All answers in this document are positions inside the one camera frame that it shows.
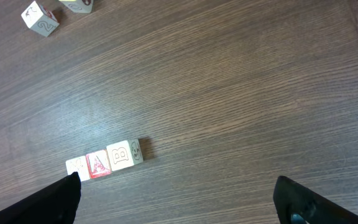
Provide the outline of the yellow edged B block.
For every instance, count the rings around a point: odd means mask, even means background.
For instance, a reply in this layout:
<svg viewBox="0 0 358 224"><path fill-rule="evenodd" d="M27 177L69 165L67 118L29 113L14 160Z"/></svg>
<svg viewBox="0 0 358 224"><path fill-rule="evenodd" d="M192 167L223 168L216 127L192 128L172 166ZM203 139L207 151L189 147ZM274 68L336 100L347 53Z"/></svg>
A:
<svg viewBox="0 0 358 224"><path fill-rule="evenodd" d="M140 164L144 161L138 139L130 139L106 146L113 172Z"/></svg>

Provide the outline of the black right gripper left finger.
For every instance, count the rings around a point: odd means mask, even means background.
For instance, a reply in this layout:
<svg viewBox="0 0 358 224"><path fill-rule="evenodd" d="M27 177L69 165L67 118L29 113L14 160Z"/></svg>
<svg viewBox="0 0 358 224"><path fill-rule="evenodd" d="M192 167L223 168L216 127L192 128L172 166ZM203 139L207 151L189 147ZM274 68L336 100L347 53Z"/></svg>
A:
<svg viewBox="0 0 358 224"><path fill-rule="evenodd" d="M73 224L81 198L77 172L0 211L0 224Z"/></svg>

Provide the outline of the red A letter block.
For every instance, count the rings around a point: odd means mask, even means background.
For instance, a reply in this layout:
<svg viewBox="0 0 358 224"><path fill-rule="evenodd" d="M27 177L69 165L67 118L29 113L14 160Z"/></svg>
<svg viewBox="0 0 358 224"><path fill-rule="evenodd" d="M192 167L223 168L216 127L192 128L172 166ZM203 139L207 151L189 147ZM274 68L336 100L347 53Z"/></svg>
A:
<svg viewBox="0 0 358 224"><path fill-rule="evenodd" d="M107 150L103 149L85 155L89 176L91 179L103 177L112 173Z"/></svg>

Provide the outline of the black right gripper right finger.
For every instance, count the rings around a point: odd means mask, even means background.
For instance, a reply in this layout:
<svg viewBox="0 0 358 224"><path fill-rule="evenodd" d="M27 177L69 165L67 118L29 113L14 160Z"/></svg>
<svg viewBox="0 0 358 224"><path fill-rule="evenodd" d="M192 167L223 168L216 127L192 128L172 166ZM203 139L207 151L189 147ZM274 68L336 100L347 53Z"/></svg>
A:
<svg viewBox="0 0 358 224"><path fill-rule="evenodd" d="M281 224L358 224L355 213L282 175L276 181L273 202Z"/></svg>

